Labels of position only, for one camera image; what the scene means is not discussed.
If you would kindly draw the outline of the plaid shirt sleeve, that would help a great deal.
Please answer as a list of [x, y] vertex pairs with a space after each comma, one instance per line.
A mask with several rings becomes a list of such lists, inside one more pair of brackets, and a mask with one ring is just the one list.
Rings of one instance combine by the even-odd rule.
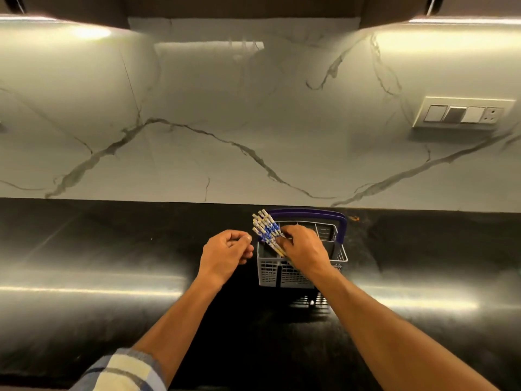
[[167, 391], [167, 386], [151, 355], [120, 348], [91, 365], [68, 391]]

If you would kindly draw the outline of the bundle of white blue pens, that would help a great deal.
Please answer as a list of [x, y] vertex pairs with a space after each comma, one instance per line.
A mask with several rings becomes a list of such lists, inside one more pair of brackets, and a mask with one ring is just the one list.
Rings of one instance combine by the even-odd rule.
[[268, 245], [280, 257], [287, 257], [285, 250], [278, 244], [278, 238], [286, 238], [278, 223], [264, 209], [253, 217], [253, 231], [264, 244]]

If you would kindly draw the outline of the person's left hand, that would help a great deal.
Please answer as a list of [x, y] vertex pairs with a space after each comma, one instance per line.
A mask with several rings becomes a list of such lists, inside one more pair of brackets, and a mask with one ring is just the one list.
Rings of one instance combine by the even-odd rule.
[[235, 250], [227, 247], [229, 240], [244, 235], [249, 233], [229, 229], [211, 237], [203, 247], [196, 279], [215, 291], [220, 290], [237, 267], [246, 264], [253, 256], [253, 250]]

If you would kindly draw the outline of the white wall switch panel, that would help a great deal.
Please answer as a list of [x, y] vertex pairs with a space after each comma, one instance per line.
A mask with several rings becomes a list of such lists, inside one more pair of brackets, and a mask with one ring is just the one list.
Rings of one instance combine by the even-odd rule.
[[493, 130], [516, 103], [514, 99], [427, 96], [412, 128]]

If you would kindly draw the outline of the dark upper cabinet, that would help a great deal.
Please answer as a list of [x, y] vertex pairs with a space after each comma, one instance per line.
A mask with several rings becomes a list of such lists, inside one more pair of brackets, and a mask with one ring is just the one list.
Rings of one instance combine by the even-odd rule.
[[[360, 18], [371, 27], [424, 17], [427, 0], [23, 0], [26, 14], [128, 28], [129, 17]], [[434, 17], [521, 18], [521, 0], [444, 0]]]

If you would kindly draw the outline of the person's right hand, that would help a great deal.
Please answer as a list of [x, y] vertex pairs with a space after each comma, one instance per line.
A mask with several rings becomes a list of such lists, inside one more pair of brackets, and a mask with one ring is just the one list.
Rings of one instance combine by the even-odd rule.
[[305, 277], [315, 282], [333, 269], [329, 255], [315, 231], [302, 225], [286, 225], [281, 230], [294, 244], [294, 256], [289, 260]]

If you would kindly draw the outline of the under-cabinet light strip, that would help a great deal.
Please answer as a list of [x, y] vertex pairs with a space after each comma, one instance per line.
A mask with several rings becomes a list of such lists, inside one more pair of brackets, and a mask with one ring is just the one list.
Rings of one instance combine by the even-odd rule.
[[443, 25], [507, 25], [521, 26], [521, 18], [502, 17], [424, 17], [413, 18], [409, 24]]

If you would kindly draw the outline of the person's right forearm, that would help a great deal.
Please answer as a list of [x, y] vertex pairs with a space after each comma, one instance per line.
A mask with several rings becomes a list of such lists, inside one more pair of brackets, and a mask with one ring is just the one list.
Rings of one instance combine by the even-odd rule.
[[384, 391], [499, 391], [330, 265], [309, 273]]

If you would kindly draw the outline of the person's left forearm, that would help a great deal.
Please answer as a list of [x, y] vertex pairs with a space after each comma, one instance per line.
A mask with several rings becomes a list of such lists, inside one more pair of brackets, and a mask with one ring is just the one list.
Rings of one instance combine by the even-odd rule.
[[150, 355], [160, 365], [168, 387], [183, 361], [200, 323], [225, 280], [198, 275], [186, 292], [136, 342], [133, 349]]

